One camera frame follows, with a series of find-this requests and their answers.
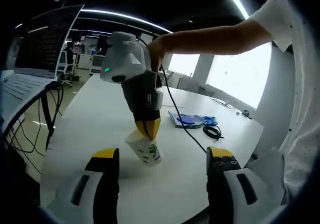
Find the window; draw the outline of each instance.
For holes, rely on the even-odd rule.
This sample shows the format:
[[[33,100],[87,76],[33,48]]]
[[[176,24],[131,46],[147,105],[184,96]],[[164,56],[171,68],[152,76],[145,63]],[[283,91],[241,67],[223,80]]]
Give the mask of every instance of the window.
[[[178,55],[173,54],[169,70],[192,77],[196,69],[200,55]]]
[[[216,55],[207,84],[257,109],[269,73],[271,43],[240,55]]]

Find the sleeve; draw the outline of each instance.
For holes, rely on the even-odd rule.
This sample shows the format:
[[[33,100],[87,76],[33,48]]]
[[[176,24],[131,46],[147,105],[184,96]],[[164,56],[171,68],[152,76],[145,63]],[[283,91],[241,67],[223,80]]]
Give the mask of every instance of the sleeve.
[[[287,0],[267,0],[249,19],[257,22],[268,31],[273,37],[274,43],[284,52],[292,44],[290,12]]]

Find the floor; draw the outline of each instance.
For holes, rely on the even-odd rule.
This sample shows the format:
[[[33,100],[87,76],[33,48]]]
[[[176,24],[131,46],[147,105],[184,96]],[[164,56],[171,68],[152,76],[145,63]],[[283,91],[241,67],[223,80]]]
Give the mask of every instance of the floor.
[[[74,98],[74,96],[77,94],[77,92],[81,89],[81,87],[86,83],[86,81],[90,78],[89,75],[89,70],[82,70],[82,69],[78,69],[77,70],[77,75],[80,76],[80,79],[78,82],[73,82],[73,86],[70,87],[67,84],[63,85],[63,90],[64,90],[64,94],[63,94],[63,100],[62,100],[62,104],[60,106],[60,113],[63,115],[64,111],[66,110],[66,108],[68,107],[68,105],[70,104],[71,100]],[[57,100],[57,92],[56,91],[52,91],[55,99]],[[55,101],[52,97],[52,95],[48,92],[47,93],[47,98],[48,98],[48,105],[49,105],[49,110],[50,113],[53,116],[53,113],[55,112]],[[41,101],[40,101],[40,120],[39,120],[39,115],[38,115],[38,107],[39,107],[39,103],[38,101],[35,102],[33,105],[31,105],[26,112],[24,113],[25,115],[25,119],[22,122],[22,128],[18,128],[17,132],[16,132],[16,139],[13,139],[13,144],[20,149],[18,143],[21,145],[22,149],[25,151],[30,151],[32,150],[33,146],[31,145],[31,143],[24,137],[24,134],[22,131],[24,131],[26,137],[32,142],[35,143],[36,141],[36,137],[37,137],[37,133],[39,131],[39,136],[38,139],[36,141],[36,149],[39,153],[43,154],[45,156],[46,152],[45,152],[45,144],[47,141],[47,135],[48,135],[48,128],[46,126],[46,121],[45,121],[45,117],[43,115],[43,111],[42,111],[42,106],[41,106]],[[61,118],[61,116],[58,114],[56,117],[56,124],[58,124],[59,119]],[[26,164],[27,164],[27,173],[34,179],[36,180],[38,183],[40,183],[40,173],[41,172],[41,168],[42,168],[42,163],[44,161],[44,157],[41,156],[40,154],[38,154],[36,151],[32,152],[32,153],[26,153],[26,156],[30,159],[30,161],[35,165],[35,167],[30,163],[30,161],[28,160],[28,158],[25,156],[24,153],[19,152],[18,153],[24,158]]]

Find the white shirt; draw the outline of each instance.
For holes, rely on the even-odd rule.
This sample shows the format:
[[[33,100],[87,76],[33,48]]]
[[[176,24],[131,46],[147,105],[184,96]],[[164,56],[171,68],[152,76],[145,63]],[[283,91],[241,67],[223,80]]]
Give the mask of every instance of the white shirt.
[[[288,0],[268,0],[250,19],[259,23],[295,59],[295,99],[290,130],[280,147],[284,185],[295,196],[311,171],[320,146],[320,52],[307,22]]]

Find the hand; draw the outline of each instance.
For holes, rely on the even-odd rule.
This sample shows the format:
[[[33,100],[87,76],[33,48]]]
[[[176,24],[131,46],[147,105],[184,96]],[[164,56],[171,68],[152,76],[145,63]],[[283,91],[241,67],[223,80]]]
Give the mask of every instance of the hand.
[[[163,43],[163,36],[158,37],[147,45],[147,49],[150,53],[151,58],[151,69],[152,71],[158,72],[161,63],[167,53],[165,45]]]

